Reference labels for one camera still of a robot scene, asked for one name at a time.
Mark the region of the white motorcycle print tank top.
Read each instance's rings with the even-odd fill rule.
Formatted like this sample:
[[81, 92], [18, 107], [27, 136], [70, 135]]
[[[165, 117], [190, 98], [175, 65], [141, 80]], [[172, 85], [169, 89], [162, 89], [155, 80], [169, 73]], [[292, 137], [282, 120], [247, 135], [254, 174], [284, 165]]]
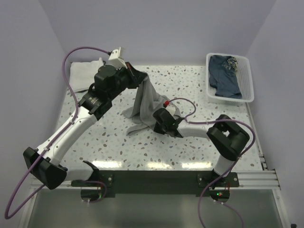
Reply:
[[81, 92], [87, 90], [94, 82], [94, 76], [98, 69], [104, 65], [103, 59], [91, 62], [73, 62], [70, 67], [69, 84], [72, 90]]

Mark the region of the grey tank top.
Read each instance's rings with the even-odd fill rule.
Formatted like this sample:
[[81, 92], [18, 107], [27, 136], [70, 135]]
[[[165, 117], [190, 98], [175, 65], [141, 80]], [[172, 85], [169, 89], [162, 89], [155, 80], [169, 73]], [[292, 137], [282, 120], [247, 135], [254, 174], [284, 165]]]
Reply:
[[153, 113], [162, 108], [167, 99], [155, 90], [147, 76], [137, 88], [133, 106], [123, 111], [123, 115], [134, 123], [134, 126], [128, 128], [126, 134], [136, 134], [147, 128], [153, 130], [156, 124]]

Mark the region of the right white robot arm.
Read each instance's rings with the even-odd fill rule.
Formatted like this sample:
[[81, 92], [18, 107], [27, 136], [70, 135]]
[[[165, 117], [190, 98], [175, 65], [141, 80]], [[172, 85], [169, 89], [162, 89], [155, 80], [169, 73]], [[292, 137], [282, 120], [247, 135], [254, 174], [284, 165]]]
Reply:
[[238, 160], [250, 136], [227, 115], [220, 115], [214, 124], [188, 123], [185, 118], [175, 118], [166, 108], [153, 113], [154, 131], [174, 138], [199, 137], [209, 139], [220, 156], [213, 168], [212, 182], [221, 187], [228, 182], [232, 165]]

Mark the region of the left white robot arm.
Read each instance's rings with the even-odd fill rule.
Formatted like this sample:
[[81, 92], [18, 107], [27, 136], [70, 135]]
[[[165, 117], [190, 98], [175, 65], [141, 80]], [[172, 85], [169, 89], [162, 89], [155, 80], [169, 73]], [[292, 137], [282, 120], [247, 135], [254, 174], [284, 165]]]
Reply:
[[100, 67], [94, 82], [66, 122], [43, 144], [24, 151], [23, 157], [30, 173], [50, 190], [68, 180], [70, 171], [60, 163], [70, 147], [111, 109], [112, 101], [119, 94], [125, 89], [137, 89], [147, 76], [130, 63], [122, 68], [112, 65]]

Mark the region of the blue garment in basket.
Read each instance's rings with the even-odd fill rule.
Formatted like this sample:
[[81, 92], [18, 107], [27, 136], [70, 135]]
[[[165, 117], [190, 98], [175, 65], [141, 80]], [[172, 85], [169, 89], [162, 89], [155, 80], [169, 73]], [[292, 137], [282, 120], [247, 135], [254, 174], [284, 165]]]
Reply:
[[238, 61], [232, 56], [212, 55], [209, 59], [209, 85], [216, 89], [215, 96], [241, 99], [237, 81]]

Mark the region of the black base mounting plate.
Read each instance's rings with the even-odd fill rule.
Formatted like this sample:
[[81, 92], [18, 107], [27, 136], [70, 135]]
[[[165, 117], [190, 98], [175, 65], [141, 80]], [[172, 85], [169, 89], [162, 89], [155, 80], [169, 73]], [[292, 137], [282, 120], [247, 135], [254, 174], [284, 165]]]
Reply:
[[96, 198], [98, 193], [106, 197], [116, 194], [179, 194], [199, 196], [215, 179], [212, 171], [94, 171], [86, 183], [71, 182], [81, 187], [81, 197]]

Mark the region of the white plastic laundry basket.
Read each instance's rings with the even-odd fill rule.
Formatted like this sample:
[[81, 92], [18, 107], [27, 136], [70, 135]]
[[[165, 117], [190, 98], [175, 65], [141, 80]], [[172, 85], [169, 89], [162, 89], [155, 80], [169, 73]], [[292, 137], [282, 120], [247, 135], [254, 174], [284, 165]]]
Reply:
[[[237, 59], [237, 82], [242, 93], [241, 99], [231, 99], [215, 96], [216, 89], [209, 85], [209, 59], [212, 55], [232, 56]], [[249, 60], [246, 57], [238, 55], [229, 55], [222, 53], [208, 53], [206, 56], [206, 95], [210, 102], [219, 104], [237, 104], [250, 103], [254, 100], [253, 80]]]

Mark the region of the aluminium frame rail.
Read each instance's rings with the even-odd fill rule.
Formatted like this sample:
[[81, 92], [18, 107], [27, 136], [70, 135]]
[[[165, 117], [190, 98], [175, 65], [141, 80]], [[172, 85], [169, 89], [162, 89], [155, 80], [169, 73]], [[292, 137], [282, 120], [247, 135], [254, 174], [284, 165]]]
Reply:
[[269, 170], [265, 157], [259, 156], [261, 171], [237, 171], [239, 188], [245, 190], [280, 190], [275, 169]]

